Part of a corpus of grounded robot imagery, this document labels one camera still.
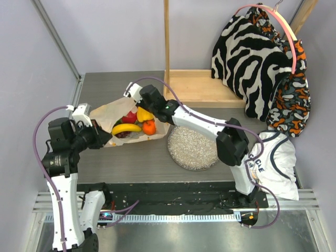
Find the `yellow fake bell pepper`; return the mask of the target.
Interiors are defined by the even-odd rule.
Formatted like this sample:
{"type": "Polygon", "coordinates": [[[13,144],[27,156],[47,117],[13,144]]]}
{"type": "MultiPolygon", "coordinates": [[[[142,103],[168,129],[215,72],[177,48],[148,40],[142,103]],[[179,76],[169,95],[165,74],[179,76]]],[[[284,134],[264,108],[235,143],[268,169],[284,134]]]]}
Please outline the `yellow fake bell pepper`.
{"type": "Polygon", "coordinates": [[[137,120],[140,123],[143,123],[144,121],[149,121],[149,120],[153,120],[154,119],[154,115],[148,111],[146,111],[145,109],[138,107],[137,110],[137,120]]]}

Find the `yellow fake banana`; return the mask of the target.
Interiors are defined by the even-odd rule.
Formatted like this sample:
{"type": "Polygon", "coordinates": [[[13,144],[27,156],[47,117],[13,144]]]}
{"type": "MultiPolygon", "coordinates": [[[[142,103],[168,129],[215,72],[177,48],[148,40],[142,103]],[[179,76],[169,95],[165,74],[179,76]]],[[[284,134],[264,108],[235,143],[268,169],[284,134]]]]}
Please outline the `yellow fake banana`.
{"type": "Polygon", "coordinates": [[[122,124],[118,124],[115,127],[113,127],[111,133],[112,135],[117,135],[121,132],[125,132],[125,131],[129,131],[129,132],[141,132],[142,128],[136,124],[131,124],[131,123],[122,123],[122,124]]]}

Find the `translucent plastic bag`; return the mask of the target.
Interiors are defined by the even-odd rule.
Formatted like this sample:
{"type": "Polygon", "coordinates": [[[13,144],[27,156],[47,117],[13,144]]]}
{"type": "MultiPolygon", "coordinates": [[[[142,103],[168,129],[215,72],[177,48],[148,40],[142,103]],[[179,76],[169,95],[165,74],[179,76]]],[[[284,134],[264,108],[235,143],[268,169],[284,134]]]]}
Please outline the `translucent plastic bag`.
{"type": "Polygon", "coordinates": [[[102,129],[112,135],[105,147],[122,146],[147,140],[161,139],[170,125],[160,122],[153,114],[137,107],[130,98],[121,98],[90,112],[102,129]]]}

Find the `orange fake tangerine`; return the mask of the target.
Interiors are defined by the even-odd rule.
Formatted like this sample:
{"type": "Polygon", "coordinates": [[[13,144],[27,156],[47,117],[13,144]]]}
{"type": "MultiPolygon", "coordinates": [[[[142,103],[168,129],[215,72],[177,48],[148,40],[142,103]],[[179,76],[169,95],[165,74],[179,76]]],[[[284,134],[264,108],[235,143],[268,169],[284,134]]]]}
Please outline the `orange fake tangerine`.
{"type": "Polygon", "coordinates": [[[154,135],[156,133],[156,126],[154,119],[144,121],[142,123],[142,131],[146,135],[154,135]]]}

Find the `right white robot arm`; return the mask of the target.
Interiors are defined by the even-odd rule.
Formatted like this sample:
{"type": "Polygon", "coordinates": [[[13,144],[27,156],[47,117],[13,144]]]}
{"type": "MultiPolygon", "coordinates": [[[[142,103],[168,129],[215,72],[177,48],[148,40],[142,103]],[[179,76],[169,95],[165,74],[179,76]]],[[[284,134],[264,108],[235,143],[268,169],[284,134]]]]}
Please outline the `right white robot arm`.
{"type": "Polygon", "coordinates": [[[258,187],[246,167],[249,141],[238,120],[215,119],[180,105],[176,100],[165,100],[153,85],[140,87],[136,84],[129,96],[161,122],[186,127],[214,141],[219,160],[230,167],[234,176],[239,205],[250,207],[256,201],[258,187]]]}

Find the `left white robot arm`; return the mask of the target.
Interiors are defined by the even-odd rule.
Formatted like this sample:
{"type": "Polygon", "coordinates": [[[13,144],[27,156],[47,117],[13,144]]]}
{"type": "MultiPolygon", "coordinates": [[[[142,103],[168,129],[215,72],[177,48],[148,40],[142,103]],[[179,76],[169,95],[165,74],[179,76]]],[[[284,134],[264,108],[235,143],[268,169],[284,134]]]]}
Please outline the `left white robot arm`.
{"type": "Polygon", "coordinates": [[[42,165],[50,177],[48,187],[54,215],[53,251],[98,251],[96,234],[101,209],[107,209],[112,196],[106,183],[89,187],[78,206],[77,182],[80,153],[100,149],[112,135],[98,126],[96,120],[86,126],[68,118],[48,124],[50,146],[42,165]]]}

